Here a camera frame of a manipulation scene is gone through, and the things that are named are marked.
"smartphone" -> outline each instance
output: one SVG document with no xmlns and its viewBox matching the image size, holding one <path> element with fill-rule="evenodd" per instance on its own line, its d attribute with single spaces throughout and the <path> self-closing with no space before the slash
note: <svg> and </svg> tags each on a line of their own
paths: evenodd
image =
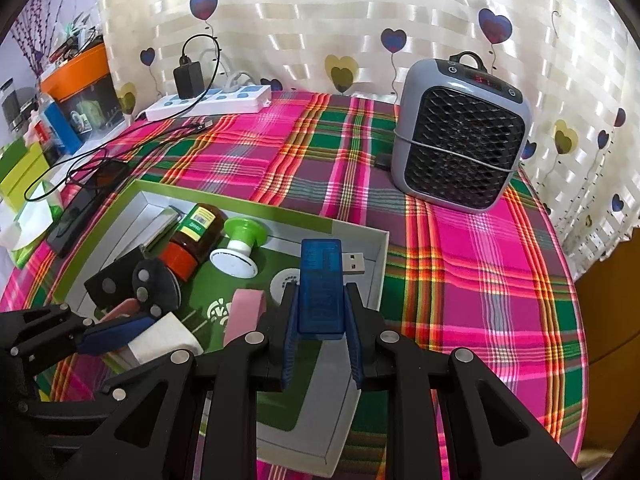
<svg viewBox="0 0 640 480">
<path fill-rule="evenodd" d="M 107 197 L 130 175 L 126 162 L 109 160 L 95 170 L 47 235 L 47 243 L 65 258 Z"/>
</svg>

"brown glass jar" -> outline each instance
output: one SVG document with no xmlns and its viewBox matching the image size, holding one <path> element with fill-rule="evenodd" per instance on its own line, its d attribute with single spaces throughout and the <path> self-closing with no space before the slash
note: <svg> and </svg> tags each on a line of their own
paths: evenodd
<svg viewBox="0 0 640 480">
<path fill-rule="evenodd" d="M 160 259 L 184 282 L 222 238 L 226 215 L 215 206 L 196 204 L 184 217 L 169 240 Z"/>
</svg>

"heater handle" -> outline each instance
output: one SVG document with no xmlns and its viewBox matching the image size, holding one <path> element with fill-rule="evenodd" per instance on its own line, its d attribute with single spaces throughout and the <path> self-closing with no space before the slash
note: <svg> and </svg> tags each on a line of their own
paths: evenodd
<svg viewBox="0 0 640 480">
<path fill-rule="evenodd" d="M 476 63 L 478 64 L 478 68 L 476 70 L 487 73 L 486 67 L 482 62 L 482 58 L 478 56 L 478 54 L 476 54 L 475 52 L 471 52 L 470 50 L 465 50 L 464 52 L 460 52 L 460 54 L 456 54 L 455 56 L 450 56 L 449 61 L 455 61 L 456 63 L 460 63 L 460 60 L 463 58 L 463 56 L 471 56 L 473 59 L 476 60 Z"/>
</svg>

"barcode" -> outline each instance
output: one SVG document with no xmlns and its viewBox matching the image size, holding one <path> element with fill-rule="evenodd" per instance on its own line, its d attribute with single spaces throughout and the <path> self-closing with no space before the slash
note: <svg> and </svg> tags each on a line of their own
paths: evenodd
<svg viewBox="0 0 640 480">
<path fill-rule="evenodd" d="M 207 221 L 209 220 L 209 219 L 207 219 L 207 218 L 204 218 L 204 216 L 199 215 L 198 213 L 196 213 L 195 215 L 193 215 L 193 217 L 191 217 L 191 219 L 192 219 L 194 222 L 197 222 L 198 224 L 203 224 L 203 225 L 204 225 L 204 224 L 206 224 L 206 223 L 207 223 Z"/>
</svg>

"white eraser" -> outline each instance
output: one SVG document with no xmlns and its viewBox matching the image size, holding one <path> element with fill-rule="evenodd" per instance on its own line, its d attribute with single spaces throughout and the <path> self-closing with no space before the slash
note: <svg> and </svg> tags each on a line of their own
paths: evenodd
<svg viewBox="0 0 640 480">
<path fill-rule="evenodd" d="M 161 317 L 128 346 L 141 365 L 175 350 L 188 350 L 194 355 L 203 353 L 195 336 L 172 312 Z"/>
</svg>

